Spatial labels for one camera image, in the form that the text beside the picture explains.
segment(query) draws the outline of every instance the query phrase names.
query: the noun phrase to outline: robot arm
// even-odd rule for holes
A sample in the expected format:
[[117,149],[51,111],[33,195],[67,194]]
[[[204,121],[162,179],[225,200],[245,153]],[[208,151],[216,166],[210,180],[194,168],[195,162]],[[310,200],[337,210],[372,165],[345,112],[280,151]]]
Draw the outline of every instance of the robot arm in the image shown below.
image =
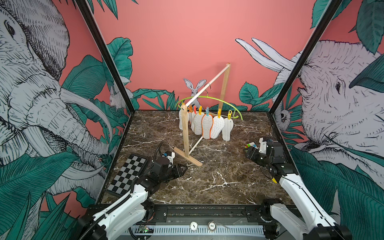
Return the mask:
[[288,193],[300,211],[304,222],[294,215],[279,200],[265,201],[267,205],[264,216],[276,219],[297,240],[307,239],[352,239],[346,226],[340,226],[329,216],[312,196],[294,166],[286,163],[283,146],[271,139],[260,138],[260,149],[244,149],[245,156],[262,167],[266,167],[282,188]]
[[71,239],[115,240],[137,222],[149,221],[154,216],[154,204],[148,198],[162,182],[182,177],[188,169],[181,164],[170,165],[173,157],[174,154],[159,157],[148,174],[132,182],[130,192],[94,214],[91,220],[79,219]]

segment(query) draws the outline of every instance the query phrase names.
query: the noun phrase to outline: elephant eye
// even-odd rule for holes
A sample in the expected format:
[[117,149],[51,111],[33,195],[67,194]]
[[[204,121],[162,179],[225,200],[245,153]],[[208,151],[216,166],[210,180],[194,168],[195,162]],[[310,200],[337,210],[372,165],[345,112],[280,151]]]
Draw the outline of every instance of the elephant eye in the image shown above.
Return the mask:
[[337,82],[335,87],[336,87],[337,92],[340,94],[340,87],[341,87],[340,82]]
[[13,27],[9,24],[9,22],[7,20],[4,21],[4,25],[5,25],[6,29],[7,29],[7,31],[9,32],[9,34],[13,38],[13,36],[15,35],[15,30],[13,29]]

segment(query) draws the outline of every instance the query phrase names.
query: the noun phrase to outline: round dial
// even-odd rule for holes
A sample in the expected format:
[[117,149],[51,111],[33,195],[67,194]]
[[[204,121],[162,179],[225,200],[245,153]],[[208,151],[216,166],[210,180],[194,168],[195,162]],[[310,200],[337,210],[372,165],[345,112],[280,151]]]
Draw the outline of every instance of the round dial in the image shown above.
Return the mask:
[[197,222],[191,222],[189,227],[191,228],[192,231],[196,231],[198,226],[199,225],[197,224]]
[[211,231],[214,231],[215,229],[216,229],[216,224],[215,224],[215,222],[209,222],[208,223],[208,228],[209,228],[209,230],[211,230]]

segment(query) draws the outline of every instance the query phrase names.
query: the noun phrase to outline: wooden clothes drying rack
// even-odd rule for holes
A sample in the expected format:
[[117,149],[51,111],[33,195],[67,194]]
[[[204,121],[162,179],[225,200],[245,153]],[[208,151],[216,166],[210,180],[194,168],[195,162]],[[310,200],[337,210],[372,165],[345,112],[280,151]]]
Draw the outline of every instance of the wooden clothes drying rack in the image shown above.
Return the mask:
[[[187,106],[189,106],[197,97],[202,94],[205,89],[210,86],[217,78],[220,77],[221,74],[224,73],[224,79],[223,79],[223,85],[221,87],[221,94],[220,94],[220,99],[224,100],[225,96],[225,91],[227,89],[227,83],[228,83],[228,77],[229,77],[229,71],[230,71],[231,64],[227,63],[225,68],[221,70],[209,83],[207,83],[193,98],[191,98],[187,104],[182,104],[181,105],[181,119],[182,121],[182,126],[183,126],[183,141],[184,141],[184,151],[178,149],[177,147],[174,147],[175,153],[179,154],[186,160],[190,161],[191,163],[195,164],[198,167],[203,166],[203,164],[196,160],[194,157],[192,157],[190,154],[191,152],[195,149],[195,147],[199,144],[203,136],[200,137],[200,139],[197,141],[197,143],[192,147],[191,150],[189,150],[189,133],[188,133],[188,121],[189,121],[189,115],[187,111]],[[218,108],[221,109],[223,108],[223,102],[220,102],[218,105]]]

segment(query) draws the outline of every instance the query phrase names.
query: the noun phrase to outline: cable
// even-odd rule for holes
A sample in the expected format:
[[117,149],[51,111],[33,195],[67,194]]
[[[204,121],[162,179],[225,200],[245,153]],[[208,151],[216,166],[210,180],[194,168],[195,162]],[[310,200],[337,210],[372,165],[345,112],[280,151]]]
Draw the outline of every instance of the cable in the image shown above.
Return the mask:
[[[315,203],[312,201],[312,199],[309,197],[309,195],[307,194],[307,192],[299,185],[299,184],[297,184],[297,183],[295,183],[294,181],[292,181],[291,179],[288,179],[288,178],[286,178],[286,177],[284,177],[284,176],[281,176],[282,178],[284,178],[284,179],[286,179],[286,180],[288,180],[288,181],[290,181],[290,182],[293,182],[294,184],[296,184],[297,186],[299,186],[299,188],[301,189],[301,190],[303,190],[303,192],[305,193],[305,195],[307,195],[307,197],[308,197],[308,199],[312,202],[312,204],[315,206],[315,208],[317,209],[317,211],[320,213],[320,215],[322,216],[322,217],[324,217],[324,215],[321,213],[321,211],[317,208],[317,206],[315,205]],[[339,232],[327,221],[327,219],[325,219],[324,218],[324,220],[329,224],[329,226],[343,239],[343,240],[345,240],[344,239],[344,237],[343,236],[341,236],[340,234],[339,234]]]

